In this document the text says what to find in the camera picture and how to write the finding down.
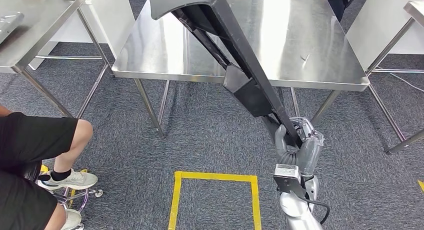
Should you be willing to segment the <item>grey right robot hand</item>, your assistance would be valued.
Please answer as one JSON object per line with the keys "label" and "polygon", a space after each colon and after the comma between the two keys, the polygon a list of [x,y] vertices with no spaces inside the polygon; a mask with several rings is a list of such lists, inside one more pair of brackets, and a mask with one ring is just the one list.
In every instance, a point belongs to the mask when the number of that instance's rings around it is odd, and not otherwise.
{"label": "grey right robot hand", "polygon": [[324,146],[324,135],[317,131],[312,123],[305,117],[292,117],[290,119],[295,130],[302,140],[302,146],[289,149],[287,130],[280,125],[274,133],[274,142],[277,153],[277,163],[298,166],[299,172],[304,177],[314,175],[319,155]]}

